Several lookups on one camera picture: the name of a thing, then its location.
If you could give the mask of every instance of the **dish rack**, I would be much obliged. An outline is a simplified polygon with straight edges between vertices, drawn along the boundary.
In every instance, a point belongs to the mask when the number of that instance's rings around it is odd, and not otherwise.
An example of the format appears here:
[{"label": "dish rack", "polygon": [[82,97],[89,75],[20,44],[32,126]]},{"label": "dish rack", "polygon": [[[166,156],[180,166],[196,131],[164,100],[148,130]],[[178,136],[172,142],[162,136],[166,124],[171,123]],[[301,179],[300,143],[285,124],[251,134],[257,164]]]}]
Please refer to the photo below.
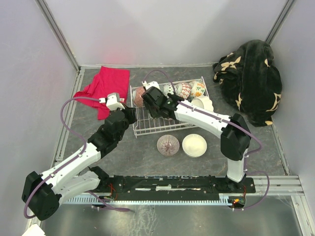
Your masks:
[{"label": "dish rack", "polygon": [[[176,85],[179,83],[190,83],[192,81],[202,82],[205,85],[205,89],[206,89],[205,95],[209,96],[203,77],[201,77],[200,79],[195,79],[195,80],[176,81],[176,82],[173,82],[173,84]],[[166,84],[168,83],[159,84],[160,88],[162,88]],[[190,128],[196,127],[195,125],[189,124],[187,122],[181,122],[178,120],[173,120],[173,119],[167,120],[164,118],[155,118],[155,119],[151,118],[151,116],[149,115],[149,112],[144,106],[137,107],[133,103],[132,93],[137,88],[138,87],[130,86],[131,107],[136,108],[137,122],[135,122],[132,125],[132,129],[136,138],[137,136],[140,136],[140,135],[156,134],[156,133],[162,133],[162,132],[167,132],[167,131],[190,129]]]}]

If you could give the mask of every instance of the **red towel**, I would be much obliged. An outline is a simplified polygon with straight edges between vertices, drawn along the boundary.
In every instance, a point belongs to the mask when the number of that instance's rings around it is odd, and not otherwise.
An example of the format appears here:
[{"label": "red towel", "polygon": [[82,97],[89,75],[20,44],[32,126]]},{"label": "red towel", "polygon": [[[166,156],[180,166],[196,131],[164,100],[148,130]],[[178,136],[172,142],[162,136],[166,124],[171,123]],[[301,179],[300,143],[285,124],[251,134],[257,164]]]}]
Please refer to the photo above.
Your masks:
[{"label": "red towel", "polygon": [[[120,98],[127,101],[129,87],[129,70],[114,69],[102,66],[99,73],[93,78],[90,85],[86,86],[83,91],[77,92],[74,97],[92,97],[102,98],[117,92]],[[97,119],[105,119],[109,115],[109,109],[104,103],[94,102],[86,99],[78,99],[79,102],[90,107],[98,109]]]}]

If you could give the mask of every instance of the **black blanket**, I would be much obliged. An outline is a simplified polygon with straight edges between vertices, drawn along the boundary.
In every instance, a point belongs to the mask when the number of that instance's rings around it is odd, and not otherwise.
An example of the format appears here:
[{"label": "black blanket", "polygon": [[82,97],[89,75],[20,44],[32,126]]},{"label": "black blanket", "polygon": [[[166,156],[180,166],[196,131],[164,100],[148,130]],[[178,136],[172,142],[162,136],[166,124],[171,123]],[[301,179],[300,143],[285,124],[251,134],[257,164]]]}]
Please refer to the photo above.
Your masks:
[{"label": "black blanket", "polygon": [[252,40],[213,65],[213,81],[220,84],[228,104],[247,114],[254,126],[272,124],[282,83],[270,45]]}]

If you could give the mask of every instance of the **gray floor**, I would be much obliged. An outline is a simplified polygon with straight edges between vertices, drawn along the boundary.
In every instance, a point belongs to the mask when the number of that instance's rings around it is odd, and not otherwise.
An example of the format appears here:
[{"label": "gray floor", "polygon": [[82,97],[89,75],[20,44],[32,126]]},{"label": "gray floor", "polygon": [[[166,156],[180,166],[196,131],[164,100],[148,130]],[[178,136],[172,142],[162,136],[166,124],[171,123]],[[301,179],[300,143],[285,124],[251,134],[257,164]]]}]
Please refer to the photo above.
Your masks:
[{"label": "gray floor", "polygon": [[[251,205],[260,197],[247,197]],[[132,212],[62,205],[41,227],[47,236],[301,236],[290,196],[268,197],[253,209],[130,205]]]},{"label": "gray floor", "polygon": [[[152,68],[131,68],[130,85],[141,86],[143,77]],[[213,83],[213,71],[211,67],[191,68],[163,68],[173,81],[199,79],[204,77],[206,86],[213,101],[214,111],[221,114],[233,115],[234,110],[227,105],[221,96],[218,84]],[[86,69],[81,89],[92,82],[99,69]],[[158,83],[167,82],[161,73],[154,72],[148,79]],[[97,120],[97,111],[80,103],[77,104],[71,128],[89,138],[103,121]],[[264,149],[253,154],[248,160],[249,172],[264,170],[269,175],[284,175],[284,168],[280,160],[280,154],[273,135],[272,127],[253,127],[249,124],[251,132],[264,144]],[[180,143],[184,137],[191,133],[202,135],[208,144],[206,153],[200,158],[190,158],[180,148],[172,157],[164,157],[157,150],[157,141],[163,133],[139,136],[133,134],[132,127],[126,131],[123,140],[109,155],[94,163],[103,168],[109,175],[225,175],[227,171],[226,158],[220,152],[220,141],[211,133],[200,128],[167,132],[178,138]],[[78,138],[69,135],[64,157],[70,156],[80,146]],[[257,148],[252,141],[250,149]]]}]

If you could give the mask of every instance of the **fabric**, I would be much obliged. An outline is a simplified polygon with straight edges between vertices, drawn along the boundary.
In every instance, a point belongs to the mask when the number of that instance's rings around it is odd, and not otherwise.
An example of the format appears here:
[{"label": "fabric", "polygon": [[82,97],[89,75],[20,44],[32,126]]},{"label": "fabric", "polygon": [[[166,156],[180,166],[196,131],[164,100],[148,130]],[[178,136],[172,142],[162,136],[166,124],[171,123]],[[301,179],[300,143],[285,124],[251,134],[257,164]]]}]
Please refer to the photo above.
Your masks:
[{"label": "fabric", "polygon": [[[90,85],[83,91],[77,92],[74,97],[84,96],[92,98],[107,97],[107,95],[117,92],[120,98],[127,101],[129,87],[129,70],[108,68],[102,66],[99,73],[93,78]],[[86,99],[78,99],[79,102],[98,109],[97,119],[105,119],[109,115],[109,109],[104,103],[94,102]]]},{"label": "fabric", "polygon": [[272,124],[281,99],[280,73],[273,60],[268,43],[252,40],[213,65],[213,81],[220,84],[225,101],[247,114],[254,126]]}]

